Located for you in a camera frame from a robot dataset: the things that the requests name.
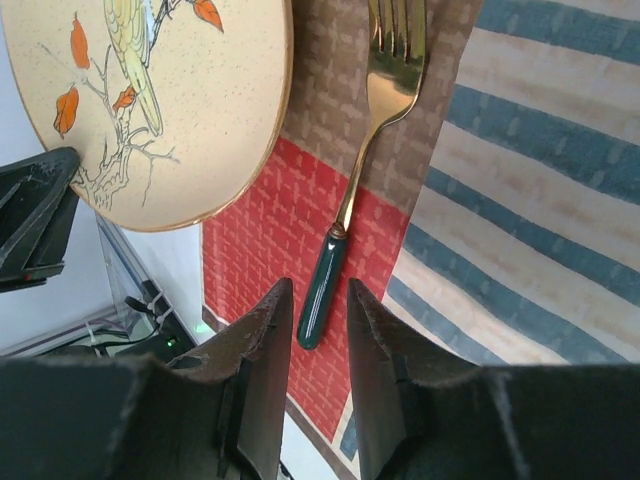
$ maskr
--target gold plate rim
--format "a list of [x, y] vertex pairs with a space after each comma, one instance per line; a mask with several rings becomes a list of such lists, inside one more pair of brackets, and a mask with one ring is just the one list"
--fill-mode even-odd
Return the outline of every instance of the gold plate rim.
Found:
[[[81, 189], [77, 188], [75, 185], [71, 185], [71, 188], [73, 189], [73, 191], [78, 195], [78, 197], [80, 197], [84, 203], [86, 203], [97, 215], [103, 217], [104, 219], [110, 221], [111, 223], [113, 223], [114, 225], [118, 225], [121, 228], [124, 228], [125, 230], [129, 230], [132, 232], [139, 232], [139, 233], [161, 233], [161, 232], [170, 232], [173, 230], [178, 230], [181, 228], [186, 228], [186, 227], [191, 227], [194, 225], [198, 225], [202, 222], [204, 222], [205, 220], [212, 218], [220, 213], [222, 213], [224, 210], [226, 210], [227, 208], [229, 208], [231, 205], [233, 205], [235, 202], [237, 202], [240, 197], [242, 197], [247, 190], [249, 190], [249, 188], [251, 188], [251, 186], [255, 183], [255, 181], [257, 180], [258, 176], [260, 175], [260, 173], [262, 172], [262, 170], [264, 169], [264, 166], [266, 165], [267, 161], [269, 160], [269, 157], [271, 156], [271, 154], [273, 153], [273, 150], [275, 148], [275, 144], [280, 136], [280, 131], [282, 130], [282, 126], [284, 124], [284, 117], [286, 115], [287, 112], [287, 108], [289, 105], [289, 97], [291, 95], [291, 84], [292, 84], [292, 80], [293, 80], [293, 51], [294, 51], [294, 35], [293, 35], [293, 7], [292, 7], [292, 3], [291, 0], [280, 0], [281, 4], [282, 4], [282, 8], [284, 10], [284, 15], [285, 15], [285, 25], [284, 25], [284, 34], [285, 34], [285, 65], [284, 65], [284, 75], [283, 75], [283, 84], [282, 84], [282, 93], [280, 95], [280, 102], [278, 105], [278, 111], [277, 111], [277, 115], [276, 115], [276, 121], [274, 122], [274, 126], [273, 126], [273, 131], [271, 132], [271, 136], [269, 137], [269, 142], [267, 142], [267, 145], [265, 147], [265, 151], [263, 153], [262, 159], [260, 160], [260, 162], [258, 163], [258, 165], [256, 166], [256, 169], [253, 171], [251, 177], [249, 177], [249, 179], [247, 180], [247, 182], [242, 186], [242, 188], [231, 198], [229, 199], [226, 203], [222, 204], [222, 205], [218, 205], [216, 208], [213, 208], [205, 213], [196, 215], [195, 217], [192, 217], [188, 220], [184, 220], [182, 222], [177, 222], [174, 224], [170, 224], [170, 225], [163, 225], [160, 227], [153, 227], [153, 228], [140, 228], [140, 227], [136, 227], [133, 225], [126, 225], [124, 223], [118, 222], [116, 220], [114, 220], [113, 218], [110, 217], [109, 214], [107, 214], [106, 212], [101, 212], [99, 211], [97, 208], [95, 208], [93, 205], [91, 205], [87, 199], [85, 198], [84, 195], [82, 195], [81, 193]], [[2, 15], [2, 5], [0, 5], [0, 19], [2, 19], [2, 22], [4, 23], [4, 15]], [[7, 53], [8, 53], [8, 49], [9, 49], [9, 42], [7, 39], [7, 34], [6, 34], [6, 30], [3, 29], [4, 31], [4, 41], [5, 41], [5, 45], [7, 48]], [[29, 123], [31, 124], [31, 127], [33, 128], [33, 131], [36, 134], [36, 137], [38, 138], [38, 141], [40, 142], [40, 145], [42, 145], [42, 148], [47, 151], [47, 147], [44, 143], [44, 141], [42, 140], [42, 137], [40, 136], [40, 133], [38, 132], [38, 130], [35, 127], [35, 124], [33, 123], [33, 120], [31, 118], [31, 115], [29, 114], [29, 111], [26, 108], [26, 103], [24, 101], [24, 98], [22, 96], [22, 91], [20, 90], [20, 85], [18, 84], [18, 79], [16, 78], [15, 75], [15, 69], [13, 67], [13, 62], [11, 59], [11, 55], [8, 54], [7, 55], [8, 59], [9, 59], [9, 65], [11, 67], [11, 75], [13, 76], [13, 80], [14, 83], [16, 85], [16, 90], [18, 91], [18, 95], [20, 97], [20, 102], [22, 103], [22, 106], [24, 107], [25, 113], [27, 115], [27, 118], [29, 119]]]

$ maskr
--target blue stripe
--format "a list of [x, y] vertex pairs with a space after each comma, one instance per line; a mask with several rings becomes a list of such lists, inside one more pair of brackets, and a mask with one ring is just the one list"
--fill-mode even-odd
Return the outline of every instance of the blue stripe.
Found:
[[476, 27], [640, 65], [640, 22], [555, 2], [485, 0]]
[[591, 335], [505, 287], [413, 224], [409, 224], [403, 248], [493, 316], [570, 363], [625, 362]]
[[356, 456], [356, 450], [358, 450], [358, 439], [356, 436], [356, 416], [354, 412], [351, 412], [347, 428], [344, 429], [344, 435], [340, 440], [340, 450], [347, 458], [353, 461], [353, 457]]
[[397, 277], [392, 276], [389, 280], [387, 293], [413, 318], [461, 357], [478, 365], [505, 364], [504, 360], [469, 337]]
[[537, 252], [640, 306], [640, 272], [540, 227], [431, 167], [425, 185], [493, 223]]
[[456, 85], [447, 119], [589, 188], [640, 204], [640, 146]]

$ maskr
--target fabric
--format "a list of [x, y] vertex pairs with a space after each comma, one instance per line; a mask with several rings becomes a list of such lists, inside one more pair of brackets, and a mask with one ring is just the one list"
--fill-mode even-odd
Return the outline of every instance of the fabric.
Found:
[[[480, 6], [428, 2], [422, 96], [371, 152], [325, 340], [292, 352], [288, 412], [340, 478], [358, 476], [350, 276], [477, 363], [640, 358], [640, 4]], [[366, 2], [296, 0], [294, 18], [282, 138], [203, 226], [214, 326], [281, 275], [299, 314], [364, 133]]]

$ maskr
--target black plastic part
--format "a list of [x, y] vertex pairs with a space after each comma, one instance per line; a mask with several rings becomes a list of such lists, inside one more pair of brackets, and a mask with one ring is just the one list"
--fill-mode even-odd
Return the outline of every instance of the black plastic part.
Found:
[[640, 478], [640, 366], [478, 366], [359, 281], [348, 333], [362, 480]]
[[0, 293], [46, 283], [64, 268], [78, 197], [72, 148], [0, 167]]
[[0, 358], [0, 479], [275, 480], [293, 284], [167, 366]]

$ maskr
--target cable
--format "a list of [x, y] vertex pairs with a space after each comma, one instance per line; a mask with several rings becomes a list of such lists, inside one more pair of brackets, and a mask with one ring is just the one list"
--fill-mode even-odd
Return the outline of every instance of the cable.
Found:
[[162, 323], [165, 319], [165, 317], [171, 313], [173, 311], [172, 308], [170, 308], [167, 312], [165, 312], [162, 315], [158, 315], [154, 312], [155, 310], [155, 303], [158, 301], [158, 298], [162, 297], [162, 294], [158, 294], [158, 296], [156, 298], [154, 298], [151, 303], [149, 303], [148, 305], [145, 305], [144, 303], [142, 303], [140, 300], [137, 300], [133, 297], [126, 297], [124, 299], [125, 303], [127, 305], [129, 305], [129, 307], [133, 310], [135, 310], [136, 312], [139, 313], [144, 313], [147, 315], [150, 315], [153, 317], [153, 322], [154, 322], [154, 326], [153, 326], [153, 330], [151, 331], [151, 333], [149, 335], [147, 335], [144, 338], [141, 338], [139, 340], [131, 340], [128, 342], [114, 342], [114, 341], [110, 341], [110, 342], [102, 342], [102, 343], [97, 343], [95, 345], [91, 345], [93, 348], [95, 349], [100, 349], [100, 348], [108, 348], [108, 347], [119, 347], [122, 345], [135, 345], [136, 343], [140, 343], [140, 342], [144, 342], [145, 340], [150, 339], [152, 336], [154, 336], [162, 327]]
[[129, 335], [127, 335], [127, 332], [122, 332], [122, 331], [118, 331], [118, 330], [108, 330], [108, 329], [103, 329], [103, 328], [97, 328], [95, 333], [96, 334], [100, 334], [100, 335], [111, 335], [112, 337], [118, 337], [118, 338], [122, 338], [124, 340], [128, 340], [129, 339]]
[[114, 322], [111, 320], [107, 320], [106, 318], [98, 318], [96, 320], [93, 320], [89, 322], [89, 325], [95, 327], [96, 332], [105, 331], [106, 329], [106, 331], [108, 331], [113, 335], [125, 336], [125, 337], [127, 336], [127, 332], [129, 332], [129, 330], [131, 329], [130, 327], [133, 327], [133, 325], [125, 326], [124, 322]]
[[89, 338], [91, 338], [91, 343], [95, 342], [96, 337], [93, 336], [93, 330], [89, 326], [89, 322], [84, 322], [84, 326], [87, 327], [87, 330], [89, 330]]

